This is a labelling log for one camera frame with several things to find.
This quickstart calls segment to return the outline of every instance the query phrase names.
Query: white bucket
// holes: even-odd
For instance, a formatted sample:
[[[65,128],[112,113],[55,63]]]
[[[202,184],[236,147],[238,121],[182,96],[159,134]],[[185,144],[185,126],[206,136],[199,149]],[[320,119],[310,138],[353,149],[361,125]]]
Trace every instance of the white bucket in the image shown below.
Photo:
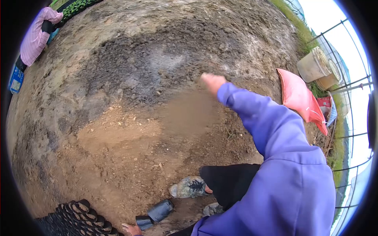
[[[332,73],[315,80],[316,84],[322,90],[326,90],[332,85],[338,84],[341,78],[336,64],[331,59],[328,60],[328,63],[330,65]]]
[[[327,57],[319,47],[313,48],[309,54],[298,61],[297,67],[302,79],[307,83],[331,73]]]

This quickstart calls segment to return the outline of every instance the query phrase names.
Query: dirt ground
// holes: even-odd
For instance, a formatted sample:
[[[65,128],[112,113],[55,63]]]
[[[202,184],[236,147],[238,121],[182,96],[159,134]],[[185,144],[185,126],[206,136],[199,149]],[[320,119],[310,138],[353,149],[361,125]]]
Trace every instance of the dirt ground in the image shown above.
[[[202,165],[262,163],[237,114],[196,81],[222,74],[282,104],[276,68],[298,74],[296,48],[295,28],[268,0],[105,0],[73,17],[9,108],[12,169],[31,214],[86,198],[120,229]],[[172,201],[146,236],[187,227],[215,202]]]

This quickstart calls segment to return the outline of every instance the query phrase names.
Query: sky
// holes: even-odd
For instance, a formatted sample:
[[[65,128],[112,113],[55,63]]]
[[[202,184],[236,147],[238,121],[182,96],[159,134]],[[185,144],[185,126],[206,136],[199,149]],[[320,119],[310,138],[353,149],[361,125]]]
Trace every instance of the sky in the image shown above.
[[[302,5],[306,22],[314,32],[319,35],[321,32],[328,30],[334,25],[338,24],[341,20],[345,20],[347,17],[337,6],[337,4],[332,0],[299,0]],[[349,21],[345,23],[346,28],[350,32],[349,36],[347,30],[343,25],[339,25],[336,28],[325,33],[326,39],[336,48],[339,52],[345,64],[349,69],[351,82],[361,79],[369,73],[369,68],[367,66],[367,58],[363,46],[357,36],[356,31],[353,29],[352,24]],[[358,82],[367,83],[367,79]],[[354,89],[351,91],[351,109],[353,112],[353,119],[351,112],[347,115],[347,120],[349,123],[350,130],[352,129],[352,120],[354,125],[354,134],[360,134],[367,132],[367,105],[369,101],[369,87],[366,86],[364,89]],[[350,153],[352,152],[352,138],[349,139]],[[369,142],[367,135],[361,135],[354,138],[353,145],[353,157],[349,159],[349,166],[353,167],[365,162],[370,156],[371,150],[368,148]],[[363,165],[358,168],[358,173],[364,170],[368,165]],[[349,184],[352,177],[356,176],[356,168],[351,169],[349,172]],[[350,188],[347,188],[346,195],[348,196]]]

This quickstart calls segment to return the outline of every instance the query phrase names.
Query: camouflage shoe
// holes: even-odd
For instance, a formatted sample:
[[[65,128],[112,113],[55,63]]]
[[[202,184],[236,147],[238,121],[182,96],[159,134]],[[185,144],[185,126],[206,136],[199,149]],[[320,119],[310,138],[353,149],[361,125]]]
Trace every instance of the camouflage shoe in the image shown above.
[[[199,176],[187,176],[172,185],[169,193],[175,198],[197,197],[208,195],[205,192],[205,181]]]
[[[209,204],[203,209],[203,216],[212,216],[214,214],[223,213],[223,207],[218,202]]]

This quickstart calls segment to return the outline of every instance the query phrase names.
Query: person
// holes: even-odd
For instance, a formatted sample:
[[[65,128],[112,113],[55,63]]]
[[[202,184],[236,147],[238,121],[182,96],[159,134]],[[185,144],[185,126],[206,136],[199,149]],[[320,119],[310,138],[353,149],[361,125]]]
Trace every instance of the person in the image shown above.
[[[332,171],[322,150],[308,144],[302,118],[223,76],[204,73],[201,79],[219,102],[238,113],[264,162],[258,170],[245,164],[202,167],[203,186],[187,194],[196,195],[199,189],[213,193],[220,205],[230,205],[171,235],[329,235],[336,201]],[[222,177],[225,174],[235,177]],[[170,189],[178,197],[193,186],[191,181],[180,182]],[[123,226],[132,236],[142,234],[137,225]]]
[[[15,64],[22,72],[37,60],[48,41],[50,42],[59,31],[53,24],[63,18],[63,13],[48,7],[49,4],[38,13],[22,40],[20,56]]]

